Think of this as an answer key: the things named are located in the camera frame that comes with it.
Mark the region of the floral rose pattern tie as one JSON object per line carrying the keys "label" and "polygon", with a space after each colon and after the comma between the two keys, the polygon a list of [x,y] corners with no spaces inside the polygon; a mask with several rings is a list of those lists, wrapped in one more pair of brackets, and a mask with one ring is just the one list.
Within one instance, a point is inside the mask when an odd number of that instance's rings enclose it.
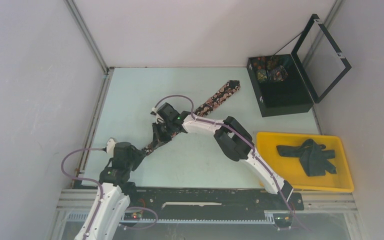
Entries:
{"label": "floral rose pattern tie", "polygon": [[[230,98],[233,94],[238,92],[241,89],[239,80],[229,80],[227,81],[213,96],[211,96],[206,102],[198,106],[194,110],[194,114],[198,117],[206,117],[215,109],[220,107],[228,98]],[[150,144],[142,148],[141,150],[145,152],[147,156],[153,153],[159,147],[164,146],[168,142],[170,142],[176,135],[180,132],[174,132],[167,140],[162,140],[160,137],[157,137],[157,129],[153,126],[153,139]]]}

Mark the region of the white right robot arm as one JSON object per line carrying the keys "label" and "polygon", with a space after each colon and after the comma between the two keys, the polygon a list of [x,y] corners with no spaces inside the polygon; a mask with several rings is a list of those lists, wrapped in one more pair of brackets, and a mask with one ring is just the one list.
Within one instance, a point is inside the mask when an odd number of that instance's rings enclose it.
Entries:
{"label": "white right robot arm", "polygon": [[261,157],[253,138],[235,118],[215,120],[188,111],[179,113],[167,102],[153,107],[151,114],[155,116],[152,127],[159,141],[167,143],[174,133],[211,135],[227,158],[251,169],[271,194],[275,208],[284,209],[290,204],[294,188]]}

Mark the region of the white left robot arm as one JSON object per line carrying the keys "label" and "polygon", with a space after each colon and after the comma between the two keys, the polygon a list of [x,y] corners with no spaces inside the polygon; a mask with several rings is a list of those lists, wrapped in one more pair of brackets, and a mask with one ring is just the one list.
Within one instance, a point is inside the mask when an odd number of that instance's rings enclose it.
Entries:
{"label": "white left robot arm", "polygon": [[129,142],[107,143],[104,150],[112,157],[99,174],[98,193],[76,240],[111,240],[125,210],[138,202],[137,187],[130,181],[130,174],[146,152]]}

